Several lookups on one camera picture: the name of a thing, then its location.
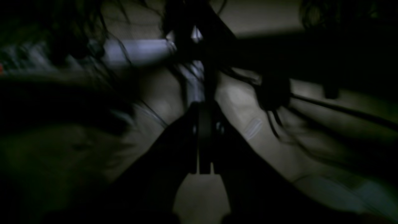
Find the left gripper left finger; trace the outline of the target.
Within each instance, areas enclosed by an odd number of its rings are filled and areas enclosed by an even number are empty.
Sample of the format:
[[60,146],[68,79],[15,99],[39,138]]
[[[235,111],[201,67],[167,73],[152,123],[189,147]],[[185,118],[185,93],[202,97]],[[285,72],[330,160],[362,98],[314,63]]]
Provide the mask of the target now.
[[87,203],[51,212],[45,224],[179,224],[177,191],[196,171],[199,103],[169,125],[148,152]]

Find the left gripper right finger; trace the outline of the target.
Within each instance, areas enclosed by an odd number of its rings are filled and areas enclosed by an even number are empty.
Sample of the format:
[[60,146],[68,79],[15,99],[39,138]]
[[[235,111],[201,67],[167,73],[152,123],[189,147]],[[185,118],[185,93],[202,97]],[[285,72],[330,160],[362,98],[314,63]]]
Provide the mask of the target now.
[[223,224],[360,224],[354,212],[334,210],[306,196],[261,158],[215,103],[215,171],[231,212]]

